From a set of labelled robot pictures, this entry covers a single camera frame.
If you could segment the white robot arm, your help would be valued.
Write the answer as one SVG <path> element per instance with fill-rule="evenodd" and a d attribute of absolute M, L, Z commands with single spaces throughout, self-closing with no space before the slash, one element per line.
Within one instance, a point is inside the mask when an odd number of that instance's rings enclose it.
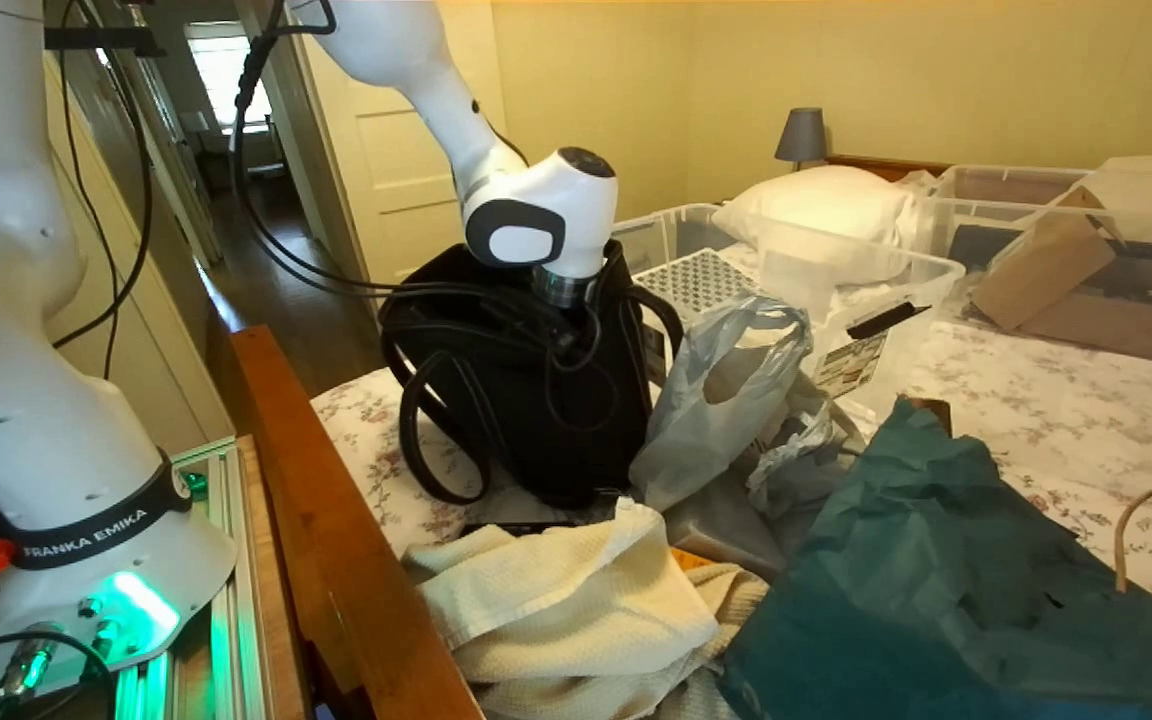
<path fill-rule="evenodd" d="M 585 150 L 526 161 L 478 109 L 433 0 L 286 13 L 361 86 L 393 90 L 442 145 L 482 264 L 530 267 L 570 306 L 604 267 L 615 174 Z M 0 0 L 0 713 L 155 659 L 231 581 L 128 396 L 75 370 L 47 320 L 86 283 L 47 145 L 44 5 Z"/>

